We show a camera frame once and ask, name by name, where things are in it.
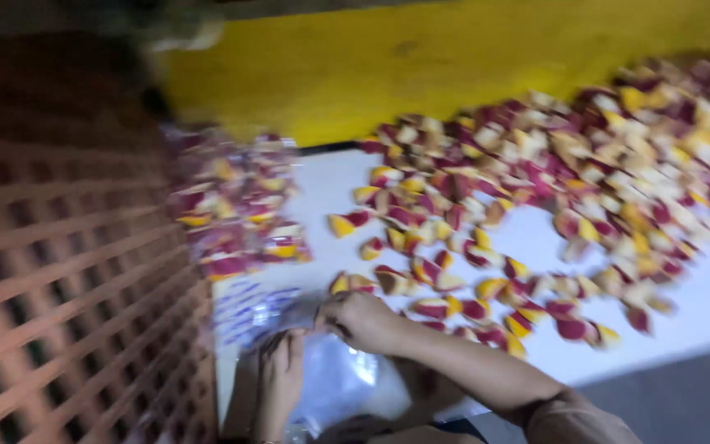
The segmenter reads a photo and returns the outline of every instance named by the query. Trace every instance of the yellow wall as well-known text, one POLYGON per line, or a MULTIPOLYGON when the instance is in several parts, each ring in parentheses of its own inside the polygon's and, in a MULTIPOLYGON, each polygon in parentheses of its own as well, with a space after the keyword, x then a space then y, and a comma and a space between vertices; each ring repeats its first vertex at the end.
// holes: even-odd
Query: yellow wall
POLYGON ((402 112, 445 118, 534 88, 566 96, 643 56, 710 49, 710 0, 459 0, 233 21, 170 53, 183 115, 259 123, 302 146, 402 112))

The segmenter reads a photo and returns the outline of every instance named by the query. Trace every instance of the hand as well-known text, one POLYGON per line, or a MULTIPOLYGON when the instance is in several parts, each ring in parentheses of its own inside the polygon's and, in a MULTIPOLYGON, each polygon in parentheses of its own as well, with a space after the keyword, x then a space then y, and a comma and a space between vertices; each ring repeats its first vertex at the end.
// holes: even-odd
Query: hand
POLYGON ((280 442, 303 388, 303 335, 292 328, 272 337, 260 354, 260 385, 253 439, 280 442))
POLYGON ((314 327, 327 328, 347 345, 367 353, 397 355, 414 323, 364 291, 340 291, 320 307, 314 327))

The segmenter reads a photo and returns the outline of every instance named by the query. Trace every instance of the white table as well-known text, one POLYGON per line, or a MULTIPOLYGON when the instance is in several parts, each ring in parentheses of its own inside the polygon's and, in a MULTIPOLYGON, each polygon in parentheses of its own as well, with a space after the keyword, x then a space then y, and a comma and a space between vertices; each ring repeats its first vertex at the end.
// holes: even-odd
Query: white table
MULTIPOLYGON (((357 250, 366 239, 372 236, 384 238, 385 226, 381 221, 373 220, 343 239, 333 237, 327 226, 329 213, 348 213, 356 208, 352 190, 367 185, 369 170, 380 163, 380 156, 369 156, 353 150, 303 157, 299 163, 302 166, 297 166, 297 180, 302 195, 291 205, 292 216, 306 227, 315 260, 302 266, 271 267, 266 278, 277 280, 282 285, 298 285, 308 291, 325 291, 334 275, 341 270, 373 278, 371 270, 377 265, 408 269, 407 258, 389 249, 384 250, 383 255, 374 261, 360 259, 357 250)), ((514 257, 535 273, 586 273, 604 262, 601 250, 593 251, 582 264, 567 265, 560 262, 558 252, 563 246, 563 240, 551 226, 551 215, 537 208, 514 210, 503 225, 491 233, 491 239, 495 250, 514 257)), ((442 248, 444 246, 437 243, 434 247, 419 249, 419 253, 431 257, 442 248)), ((458 254, 454 255, 454 265, 450 272, 465 278, 469 284, 501 275, 499 270, 476 269, 458 254)), ((523 340, 528 351, 528 362, 553 378, 578 386, 710 352, 710 246, 705 249, 705 257, 698 257, 696 265, 690 267, 688 278, 677 288, 668 288, 662 292, 673 298, 679 310, 670 318, 660 314, 652 316, 652 338, 639 334, 629 326, 618 301, 597 298, 582 304, 583 315, 617 331, 622 338, 617 348, 596 351, 585 343, 566 342, 558 336, 551 321, 544 321, 536 328, 533 336, 523 340)), ((417 297, 433 295, 430 288, 425 288, 417 297)), ((466 289, 454 295, 472 298, 473 292, 466 289)), ((389 305, 395 308, 407 305, 409 301, 410 298, 402 296, 388 298, 389 305)), ((493 303, 492 308, 493 318, 497 321, 511 311, 499 303, 493 303)), ((464 323, 462 319, 453 321, 464 323)), ((233 374, 227 370, 232 364, 225 361, 219 360, 222 401, 228 399, 226 387, 231 384, 225 378, 227 374, 233 374)), ((401 379, 390 370, 383 373, 376 398, 369 403, 369 412, 391 419, 400 416, 408 405, 409 395, 401 379)), ((477 406, 469 401, 445 412, 438 412, 436 417, 451 417, 461 412, 473 413, 478 411, 472 409, 474 405, 477 406)))

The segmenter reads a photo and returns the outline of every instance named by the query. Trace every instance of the sleeve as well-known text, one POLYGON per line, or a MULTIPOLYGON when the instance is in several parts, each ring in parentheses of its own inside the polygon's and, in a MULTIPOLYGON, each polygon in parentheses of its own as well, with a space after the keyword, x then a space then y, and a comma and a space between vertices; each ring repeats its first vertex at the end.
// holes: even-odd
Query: sleeve
POLYGON ((547 401, 531 417, 528 444, 641 444, 622 419, 584 399, 547 401))

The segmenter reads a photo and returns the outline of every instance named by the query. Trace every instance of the grid pattern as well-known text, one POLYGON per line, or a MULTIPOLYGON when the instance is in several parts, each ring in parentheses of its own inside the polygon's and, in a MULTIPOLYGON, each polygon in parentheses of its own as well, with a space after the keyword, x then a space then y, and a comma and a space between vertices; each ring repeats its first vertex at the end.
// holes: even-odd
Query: grid pattern
POLYGON ((0 40, 0 443, 215 440, 209 287, 106 54, 0 40))

